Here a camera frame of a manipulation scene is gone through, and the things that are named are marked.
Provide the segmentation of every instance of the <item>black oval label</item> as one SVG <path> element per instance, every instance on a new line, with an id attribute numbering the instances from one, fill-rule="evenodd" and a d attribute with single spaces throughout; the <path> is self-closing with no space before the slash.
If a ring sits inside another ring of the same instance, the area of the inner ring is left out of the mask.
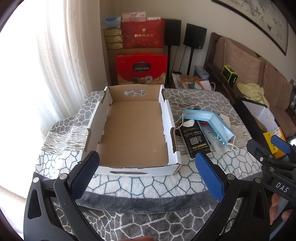
<path id="1" fill-rule="evenodd" d="M 137 62 L 133 65 L 133 70 L 138 73 L 145 73 L 151 69 L 151 64 L 147 62 Z"/>

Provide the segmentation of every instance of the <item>blue surgical mask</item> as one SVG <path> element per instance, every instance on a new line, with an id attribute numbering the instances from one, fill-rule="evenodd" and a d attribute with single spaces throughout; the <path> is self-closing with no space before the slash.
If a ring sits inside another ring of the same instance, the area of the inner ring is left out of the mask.
<path id="1" fill-rule="evenodd" d="M 228 141 L 234 136 L 225 122 L 211 111 L 184 110 L 183 114 L 184 119 L 193 119 L 208 122 L 225 145 L 227 145 Z"/>

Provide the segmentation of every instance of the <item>yellow package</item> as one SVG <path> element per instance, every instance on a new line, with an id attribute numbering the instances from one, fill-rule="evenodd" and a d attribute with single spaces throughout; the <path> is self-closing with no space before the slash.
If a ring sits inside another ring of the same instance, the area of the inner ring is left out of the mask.
<path id="1" fill-rule="evenodd" d="M 286 141 L 283 131 L 281 130 L 280 127 L 276 128 L 275 131 L 272 133 L 272 135 L 276 135 L 279 138 L 281 138 L 283 141 Z M 278 151 L 274 153 L 275 158 L 280 158 L 283 155 L 285 155 L 285 153 L 283 153 L 280 149 L 278 149 Z"/>
<path id="2" fill-rule="evenodd" d="M 275 145 L 272 145 L 271 140 L 270 140 L 272 137 L 272 133 L 265 132 L 265 133 L 263 133 L 263 136 L 268 144 L 268 147 L 269 147 L 271 153 L 274 154 L 274 153 L 278 152 L 279 149 Z"/>

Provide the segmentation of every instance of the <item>white sheer curtain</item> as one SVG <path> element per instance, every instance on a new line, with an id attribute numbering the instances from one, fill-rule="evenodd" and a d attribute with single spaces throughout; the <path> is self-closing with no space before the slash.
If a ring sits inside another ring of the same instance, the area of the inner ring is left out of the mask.
<path id="1" fill-rule="evenodd" d="M 26 198 L 53 123 L 107 85 L 99 0 L 24 0 L 0 32 L 0 80 L 0 186 Z"/>

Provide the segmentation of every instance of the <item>sofa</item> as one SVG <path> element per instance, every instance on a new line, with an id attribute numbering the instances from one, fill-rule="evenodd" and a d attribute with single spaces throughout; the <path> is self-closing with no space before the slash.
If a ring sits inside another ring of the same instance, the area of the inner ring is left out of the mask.
<path id="1" fill-rule="evenodd" d="M 204 69 L 210 74 L 211 81 L 216 83 L 216 90 L 224 94 L 232 104 L 237 97 L 243 95 L 236 85 L 228 84 L 222 77 L 221 71 L 225 64 L 230 65 L 238 73 L 238 83 L 255 83 L 263 87 L 269 109 L 285 137 L 295 135 L 295 123 L 286 112 L 290 103 L 292 84 L 271 63 L 253 50 L 233 39 L 212 33 Z"/>

